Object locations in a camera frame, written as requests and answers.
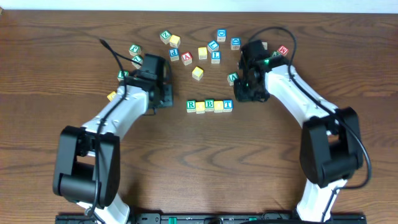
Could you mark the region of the yellow O block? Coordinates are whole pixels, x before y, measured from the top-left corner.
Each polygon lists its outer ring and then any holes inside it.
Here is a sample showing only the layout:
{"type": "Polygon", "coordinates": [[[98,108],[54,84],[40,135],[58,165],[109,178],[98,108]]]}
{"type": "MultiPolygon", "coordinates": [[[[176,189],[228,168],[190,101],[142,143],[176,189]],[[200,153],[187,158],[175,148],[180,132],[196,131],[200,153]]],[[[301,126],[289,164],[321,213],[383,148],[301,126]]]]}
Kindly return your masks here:
{"type": "Polygon", "coordinates": [[[215,113],[222,113],[224,110],[223,101],[214,101],[214,112],[215,113]]]}
{"type": "Polygon", "coordinates": [[[203,114],[206,111],[205,102],[197,101],[195,103],[196,114],[203,114]]]}

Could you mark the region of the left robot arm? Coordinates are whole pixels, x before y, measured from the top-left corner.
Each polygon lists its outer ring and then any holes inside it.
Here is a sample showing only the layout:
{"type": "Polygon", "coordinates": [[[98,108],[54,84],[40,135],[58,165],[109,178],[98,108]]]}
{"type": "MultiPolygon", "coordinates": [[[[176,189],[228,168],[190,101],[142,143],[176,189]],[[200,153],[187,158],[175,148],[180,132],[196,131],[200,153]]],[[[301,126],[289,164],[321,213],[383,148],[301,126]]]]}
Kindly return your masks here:
{"type": "Polygon", "coordinates": [[[86,210],[74,223],[127,223],[130,208],[118,195],[120,142],[148,109],[173,105],[171,84],[121,85],[111,96],[92,120],[60,134],[52,188],[86,210]]]}

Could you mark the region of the green B block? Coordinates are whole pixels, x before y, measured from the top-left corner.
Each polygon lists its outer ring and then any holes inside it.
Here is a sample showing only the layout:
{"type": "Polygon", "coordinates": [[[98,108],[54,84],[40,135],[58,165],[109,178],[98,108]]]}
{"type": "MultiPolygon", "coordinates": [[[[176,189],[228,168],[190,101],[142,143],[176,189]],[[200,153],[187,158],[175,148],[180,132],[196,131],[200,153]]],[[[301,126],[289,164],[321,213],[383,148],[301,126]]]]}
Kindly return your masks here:
{"type": "Polygon", "coordinates": [[[215,106],[214,106],[214,100],[208,99],[205,100],[205,111],[206,112],[214,112],[215,106]]]}

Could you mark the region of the green R block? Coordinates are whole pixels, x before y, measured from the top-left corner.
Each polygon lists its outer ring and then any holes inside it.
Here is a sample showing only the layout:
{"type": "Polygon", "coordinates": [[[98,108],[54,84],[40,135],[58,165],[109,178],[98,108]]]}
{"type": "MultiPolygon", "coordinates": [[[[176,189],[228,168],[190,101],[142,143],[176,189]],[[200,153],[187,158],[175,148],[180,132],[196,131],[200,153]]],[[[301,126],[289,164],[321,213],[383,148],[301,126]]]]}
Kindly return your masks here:
{"type": "Polygon", "coordinates": [[[186,102],[187,113],[195,113],[197,110],[195,100],[187,100],[186,102]]]}

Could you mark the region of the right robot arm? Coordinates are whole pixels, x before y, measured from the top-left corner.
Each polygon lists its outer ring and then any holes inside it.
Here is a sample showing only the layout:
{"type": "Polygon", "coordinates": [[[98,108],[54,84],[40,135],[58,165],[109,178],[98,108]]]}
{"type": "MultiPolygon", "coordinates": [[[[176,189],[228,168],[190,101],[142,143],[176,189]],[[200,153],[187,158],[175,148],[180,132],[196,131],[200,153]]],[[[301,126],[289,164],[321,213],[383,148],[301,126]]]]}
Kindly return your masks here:
{"type": "Polygon", "coordinates": [[[241,78],[234,81],[238,101],[276,97],[302,128],[300,165],[307,180],[295,212],[307,222],[332,220],[331,208],[356,170],[369,164],[361,142],[358,115],[352,108],[339,109],[313,90],[286,63],[269,60],[239,65],[241,78]]]}

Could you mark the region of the blue T block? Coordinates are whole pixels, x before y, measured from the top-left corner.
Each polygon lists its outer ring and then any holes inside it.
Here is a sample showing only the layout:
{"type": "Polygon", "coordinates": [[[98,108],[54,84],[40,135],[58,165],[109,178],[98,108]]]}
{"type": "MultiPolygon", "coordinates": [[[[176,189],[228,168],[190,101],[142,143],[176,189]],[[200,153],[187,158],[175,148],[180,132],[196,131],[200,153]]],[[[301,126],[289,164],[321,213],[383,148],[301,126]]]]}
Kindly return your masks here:
{"type": "Polygon", "coordinates": [[[232,112],[233,110],[233,101],[232,100],[224,100],[223,101],[223,111],[224,112],[232,112]]]}

